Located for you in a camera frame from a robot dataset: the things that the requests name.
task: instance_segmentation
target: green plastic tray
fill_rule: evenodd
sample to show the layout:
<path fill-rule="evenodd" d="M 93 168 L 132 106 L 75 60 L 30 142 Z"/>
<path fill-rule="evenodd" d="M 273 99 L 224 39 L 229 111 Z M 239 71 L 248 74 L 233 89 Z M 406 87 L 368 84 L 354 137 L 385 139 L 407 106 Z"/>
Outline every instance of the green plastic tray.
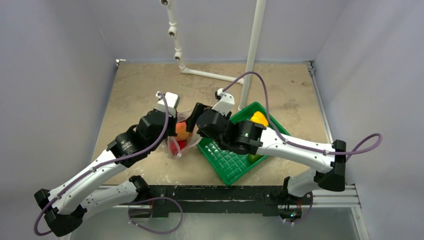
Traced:
<path fill-rule="evenodd" d="M 265 116 L 267 115 L 265 108 L 259 104 L 259 102 L 253 102 L 232 116 L 230 120 L 233 123 L 250 120 L 253 114 L 257 111 L 263 113 Z M 289 133 L 273 118 L 273 116 L 270 117 L 271 121 L 275 124 L 280 133 L 289 135 Z M 199 144 L 197 144 L 197 147 L 226 185 L 233 184 L 244 174 L 258 165 L 262 160 L 268 157 L 265 155 L 258 159 L 255 163 L 251 164 L 248 160 L 248 155 L 238 155 L 231 151 L 221 150 L 210 138 L 203 138 Z"/>

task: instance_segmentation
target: white wall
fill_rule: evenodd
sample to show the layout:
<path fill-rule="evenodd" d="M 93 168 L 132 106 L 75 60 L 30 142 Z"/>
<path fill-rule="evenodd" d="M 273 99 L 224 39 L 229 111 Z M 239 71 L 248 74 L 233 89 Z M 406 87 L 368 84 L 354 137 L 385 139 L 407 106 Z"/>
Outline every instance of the white wall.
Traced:
<path fill-rule="evenodd" d="M 424 2 L 350 1 L 316 58 L 335 138 L 376 150 L 347 164 L 373 240 L 424 235 Z"/>
<path fill-rule="evenodd" d="M 160 0 L 88 0 L 116 58 L 173 61 L 167 10 Z M 257 49 L 259 61 L 317 57 L 348 0 L 268 0 Z M 188 61 L 245 61 L 255 0 L 175 0 Z"/>
<path fill-rule="evenodd" d="M 34 193 L 91 159 L 116 62 L 88 9 L 83 0 L 0 3 L 2 240 L 35 239 Z"/>

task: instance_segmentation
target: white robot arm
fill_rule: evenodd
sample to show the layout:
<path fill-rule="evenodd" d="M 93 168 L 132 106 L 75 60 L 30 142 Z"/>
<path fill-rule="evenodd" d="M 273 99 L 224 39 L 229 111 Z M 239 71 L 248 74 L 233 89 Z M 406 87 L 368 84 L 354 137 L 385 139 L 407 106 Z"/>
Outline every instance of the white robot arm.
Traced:
<path fill-rule="evenodd" d="M 258 123 L 247 120 L 232 123 L 229 118 L 235 105 L 234 97 L 229 92 L 223 92 L 221 88 L 215 93 L 215 98 L 218 102 L 214 106 L 196 104 L 191 116 L 186 120 L 188 132 L 192 132 L 196 125 L 197 133 L 201 137 L 214 139 L 223 150 L 237 154 L 275 156 L 309 166 L 310 169 L 300 175 L 286 178 L 283 185 L 285 195 L 281 196 L 282 198 L 301 198 L 320 187 L 332 191 L 344 190 L 344 166 L 342 171 L 340 167 L 336 171 L 342 174 L 342 178 L 333 178 L 329 175 L 334 174 L 335 162 L 340 162 L 335 158 L 345 156 L 320 154 L 286 144 L 273 129 Z M 60 237 L 72 232 L 83 220 L 105 209 L 140 199 L 140 194 L 145 192 L 144 188 L 148 188 L 140 176 L 133 176 L 129 181 L 107 190 L 96 191 L 96 189 L 114 175 L 146 158 L 163 139 L 176 135 L 179 97 L 167 92 L 165 99 L 168 103 L 168 116 L 165 115 L 164 100 L 160 99 L 156 109 L 142 117 L 138 125 L 131 126 L 128 131 L 119 134 L 107 149 L 80 173 L 57 188 L 50 191 L 41 189 L 34 195 L 45 213 L 47 225 L 55 235 Z M 159 139 L 165 118 L 168 118 L 166 132 Z M 343 151 L 335 149 L 335 144 L 315 143 L 287 135 L 284 137 L 292 143 L 319 147 L 329 152 Z M 133 156 L 135 153 L 143 152 L 155 140 L 157 140 L 155 146 L 149 151 Z"/>

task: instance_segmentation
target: floor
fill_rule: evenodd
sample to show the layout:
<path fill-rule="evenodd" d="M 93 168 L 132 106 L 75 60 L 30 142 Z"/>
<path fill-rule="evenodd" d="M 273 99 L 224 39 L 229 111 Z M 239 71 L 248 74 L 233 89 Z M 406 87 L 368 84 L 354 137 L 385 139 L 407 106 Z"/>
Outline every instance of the floor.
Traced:
<path fill-rule="evenodd" d="M 227 76 L 238 76 L 245 65 L 188 64 L 189 68 Z M 306 65 L 256 64 L 254 71 L 265 80 L 269 110 L 272 116 L 294 137 L 326 143 L 326 132 L 317 97 Z M 182 74 L 176 64 L 124 62 L 119 65 L 94 152 L 95 159 L 116 135 L 152 110 L 157 91 L 180 95 L 179 112 L 190 111 L 196 102 L 216 103 L 214 92 L 229 82 L 202 76 Z M 242 86 L 235 84 L 229 92 L 235 97 L 237 112 Z M 247 104 L 265 106 L 262 85 L 252 77 Z M 268 157 L 234 185 L 282 185 L 287 176 L 295 176 L 308 167 L 277 157 Z M 162 147 L 105 184 L 118 185 L 133 175 L 141 175 L 150 185 L 224 185 L 218 174 L 194 147 L 179 159 L 169 159 Z"/>

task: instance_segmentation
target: white pvc pipe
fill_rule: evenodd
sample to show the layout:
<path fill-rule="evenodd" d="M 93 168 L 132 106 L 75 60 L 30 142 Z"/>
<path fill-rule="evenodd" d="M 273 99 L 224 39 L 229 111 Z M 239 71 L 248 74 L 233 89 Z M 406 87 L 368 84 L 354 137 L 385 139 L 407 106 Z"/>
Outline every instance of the white pvc pipe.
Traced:
<path fill-rule="evenodd" d="M 206 71 L 194 70 L 194 69 L 190 69 L 188 67 L 186 67 L 185 70 L 186 70 L 186 72 L 184 72 L 184 73 L 186 73 L 186 74 L 199 75 L 199 76 L 203 76 L 203 77 L 219 79 L 219 80 L 224 80 L 224 81 L 228 81 L 228 82 L 232 82 L 236 79 L 235 77 L 232 77 L 232 76 L 224 76 L 224 75 L 210 73 L 210 72 L 206 72 Z M 242 78 L 242 79 L 238 80 L 237 83 L 243 84 L 244 79 Z"/>
<path fill-rule="evenodd" d="M 180 37 L 178 34 L 177 20 L 174 14 L 174 0 L 160 0 L 160 3 L 166 7 L 168 12 L 168 18 L 169 18 L 168 36 L 173 38 L 173 41 L 174 41 L 174 45 L 175 45 L 174 59 L 178 61 L 179 63 L 179 71 L 183 74 L 199 75 L 203 77 L 219 79 L 219 80 L 224 80 L 228 82 L 234 81 L 236 78 L 232 76 L 225 76 L 225 75 L 220 75 L 220 74 L 215 74 L 215 73 L 210 73 L 205 71 L 198 71 L 198 70 L 193 70 L 186 67 L 184 63 L 184 58 L 183 58 L 183 49 L 181 48 Z M 237 81 L 237 83 L 239 84 L 243 84 L 243 82 L 244 82 L 243 78 Z"/>
<path fill-rule="evenodd" d="M 259 36 L 261 33 L 262 20 L 264 19 L 265 5 L 267 0 L 256 0 L 256 9 L 254 10 L 253 27 L 250 36 L 249 52 L 247 54 L 246 72 L 253 70 L 255 63 L 256 50 L 258 48 Z M 241 90 L 240 104 L 238 110 L 242 110 L 246 107 L 246 100 L 248 98 L 249 87 L 251 85 L 252 75 L 246 75 L 244 77 L 243 88 Z"/>
<path fill-rule="evenodd" d="M 184 64 L 183 49 L 181 48 L 180 37 L 178 34 L 178 28 L 177 28 L 177 20 L 175 19 L 175 14 L 174 14 L 174 0 L 161 0 L 160 3 L 162 3 L 162 5 L 166 7 L 166 10 L 168 12 L 168 18 L 169 18 L 168 36 L 173 38 L 173 42 L 175 45 L 175 54 L 173 57 L 178 62 L 179 71 L 183 72 L 186 68 L 186 65 Z"/>

